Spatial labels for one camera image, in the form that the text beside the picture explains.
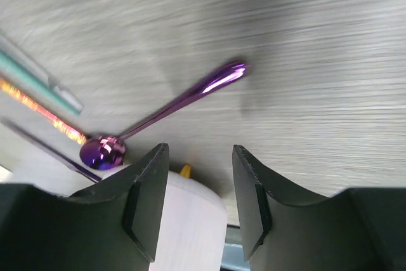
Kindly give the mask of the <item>white round divided container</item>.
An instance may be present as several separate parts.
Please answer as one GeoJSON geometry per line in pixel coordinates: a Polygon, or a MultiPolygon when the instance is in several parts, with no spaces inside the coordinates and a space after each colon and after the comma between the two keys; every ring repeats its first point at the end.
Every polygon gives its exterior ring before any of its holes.
{"type": "Polygon", "coordinates": [[[219,270],[227,214],[209,188],[170,171],[154,262],[148,270],[219,270]]]}

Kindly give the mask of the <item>purple metallic spoon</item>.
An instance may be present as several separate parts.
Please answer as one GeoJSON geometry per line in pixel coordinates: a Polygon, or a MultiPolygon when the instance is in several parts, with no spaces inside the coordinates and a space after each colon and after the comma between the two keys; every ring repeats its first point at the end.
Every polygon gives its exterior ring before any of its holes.
{"type": "Polygon", "coordinates": [[[168,115],[204,98],[215,91],[242,79],[247,75],[248,64],[243,60],[228,62],[213,70],[192,87],[119,136],[98,135],[89,138],[79,151],[81,161],[97,170],[108,170],[120,166],[126,155],[125,141],[168,115]]]}

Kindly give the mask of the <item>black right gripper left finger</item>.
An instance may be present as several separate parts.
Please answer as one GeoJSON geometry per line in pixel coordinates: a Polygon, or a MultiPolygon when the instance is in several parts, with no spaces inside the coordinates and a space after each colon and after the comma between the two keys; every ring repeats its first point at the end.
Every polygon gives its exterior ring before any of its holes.
{"type": "Polygon", "coordinates": [[[1,185],[2,270],[148,270],[157,252],[169,146],[70,197],[1,185]]]}

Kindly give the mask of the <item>gold spoon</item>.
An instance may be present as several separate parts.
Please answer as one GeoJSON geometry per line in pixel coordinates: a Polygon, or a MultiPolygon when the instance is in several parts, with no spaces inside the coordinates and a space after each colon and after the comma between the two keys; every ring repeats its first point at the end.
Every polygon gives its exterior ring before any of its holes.
{"type": "Polygon", "coordinates": [[[191,177],[191,165],[186,164],[183,166],[183,168],[180,171],[180,176],[184,177],[184,178],[190,178],[191,177]]]}

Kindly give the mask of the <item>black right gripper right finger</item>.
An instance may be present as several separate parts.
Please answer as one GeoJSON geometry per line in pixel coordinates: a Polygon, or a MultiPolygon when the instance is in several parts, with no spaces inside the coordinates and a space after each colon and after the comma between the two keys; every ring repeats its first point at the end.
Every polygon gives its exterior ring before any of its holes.
{"type": "Polygon", "coordinates": [[[352,187],[326,197],[232,153],[244,258],[252,270],[404,270],[405,189],[352,187]]]}

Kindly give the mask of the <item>dark fork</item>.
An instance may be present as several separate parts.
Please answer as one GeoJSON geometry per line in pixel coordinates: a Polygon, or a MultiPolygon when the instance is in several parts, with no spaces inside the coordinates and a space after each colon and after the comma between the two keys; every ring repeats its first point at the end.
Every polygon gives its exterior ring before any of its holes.
{"type": "Polygon", "coordinates": [[[77,162],[73,161],[72,159],[64,156],[62,153],[54,149],[53,147],[49,146],[47,143],[40,140],[38,137],[34,136],[33,134],[29,133],[19,125],[11,122],[9,119],[2,117],[1,124],[21,136],[22,138],[29,141],[31,144],[35,145],[39,149],[43,150],[45,153],[49,154],[51,157],[55,158],[59,162],[61,162],[64,166],[69,168],[71,171],[75,171],[80,175],[84,176],[88,180],[92,181],[93,183],[98,183],[102,181],[102,178],[90,170],[84,168],[77,162]]]}

